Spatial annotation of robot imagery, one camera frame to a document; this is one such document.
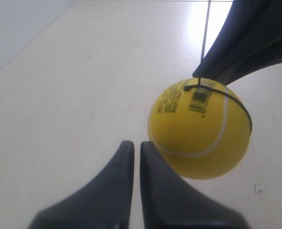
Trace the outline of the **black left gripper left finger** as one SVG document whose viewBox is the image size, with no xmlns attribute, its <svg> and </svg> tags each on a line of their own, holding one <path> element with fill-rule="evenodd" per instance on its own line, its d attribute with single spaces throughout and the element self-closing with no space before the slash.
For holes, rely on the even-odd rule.
<svg viewBox="0 0 282 229">
<path fill-rule="evenodd" d="M 127 229 L 134 183 L 134 144 L 123 141 L 83 188 L 40 211 L 31 229 Z"/>
</svg>

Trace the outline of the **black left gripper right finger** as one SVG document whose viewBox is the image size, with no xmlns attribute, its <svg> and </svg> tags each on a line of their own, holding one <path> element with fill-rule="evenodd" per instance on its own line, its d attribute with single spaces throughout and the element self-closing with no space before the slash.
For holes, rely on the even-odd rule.
<svg viewBox="0 0 282 229">
<path fill-rule="evenodd" d="M 140 147 L 140 191 L 146 229 L 249 229 L 244 216 L 186 183 L 152 142 Z"/>
</svg>

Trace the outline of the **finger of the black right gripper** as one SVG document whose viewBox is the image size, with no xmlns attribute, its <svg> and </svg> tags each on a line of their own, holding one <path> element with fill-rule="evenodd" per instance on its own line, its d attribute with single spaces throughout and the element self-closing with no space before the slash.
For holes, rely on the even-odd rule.
<svg viewBox="0 0 282 229">
<path fill-rule="evenodd" d="M 193 77 L 230 84 L 280 63 L 282 0 L 235 0 Z"/>
</svg>

